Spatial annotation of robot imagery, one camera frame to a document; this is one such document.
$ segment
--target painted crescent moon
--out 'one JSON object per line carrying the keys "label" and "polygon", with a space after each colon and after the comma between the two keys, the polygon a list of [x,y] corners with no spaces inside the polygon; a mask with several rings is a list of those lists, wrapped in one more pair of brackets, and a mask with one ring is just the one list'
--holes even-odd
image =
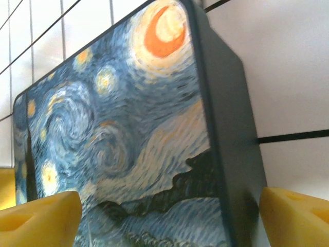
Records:
{"label": "painted crescent moon", "polygon": [[154,56],[165,58],[178,50],[184,43],[186,26],[183,25],[183,31],[180,35],[169,42],[160,40],[156,34],[156,25],[160,17],[165,13],[169,6],[163,7],[151,20],[149,27],[147,28],[144,44],[146,49],[151,52]]}

